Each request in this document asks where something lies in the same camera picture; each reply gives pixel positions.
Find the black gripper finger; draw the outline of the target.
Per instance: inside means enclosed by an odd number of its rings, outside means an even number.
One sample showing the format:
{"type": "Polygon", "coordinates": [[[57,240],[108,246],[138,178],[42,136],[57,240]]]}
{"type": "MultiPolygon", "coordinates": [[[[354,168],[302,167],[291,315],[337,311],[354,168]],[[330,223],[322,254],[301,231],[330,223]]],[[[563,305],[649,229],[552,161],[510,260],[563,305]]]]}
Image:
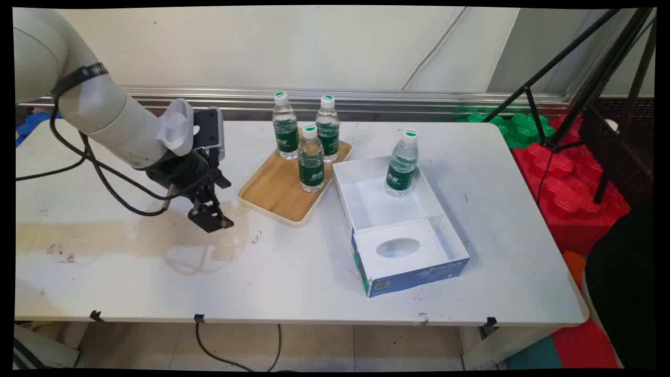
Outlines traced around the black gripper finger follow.
{"type": "Polygon", "coordinates": [[[189,219],[207,233],[233,227],[235,223],[226,217],[216,197],[215,186],[206,184],[200,187],[192,200],[189,219]]]}
{"type": "Polygon", "coordinates": [[[221,189],[231,186],[231,182],[223,175],[219,166],[224,158],[225,151],[222,148],[208,148],[209,178],[221,189]]]}

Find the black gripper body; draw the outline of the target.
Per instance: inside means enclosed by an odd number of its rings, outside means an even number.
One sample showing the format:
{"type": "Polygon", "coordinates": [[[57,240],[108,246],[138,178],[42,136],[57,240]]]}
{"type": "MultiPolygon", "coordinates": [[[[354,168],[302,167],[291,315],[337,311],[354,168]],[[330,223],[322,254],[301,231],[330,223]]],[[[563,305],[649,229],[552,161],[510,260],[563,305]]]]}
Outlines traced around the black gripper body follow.
{"type": "Polygon", "coordinates": [[[174,185],[173,193],[192,203],[219,205],[214,188],[215,180],[220,177],[219,161],[218,148],[194,150],[183,157],[166,153],[160,162],[146,169],[146,175],[167,190],[174,185]]]}

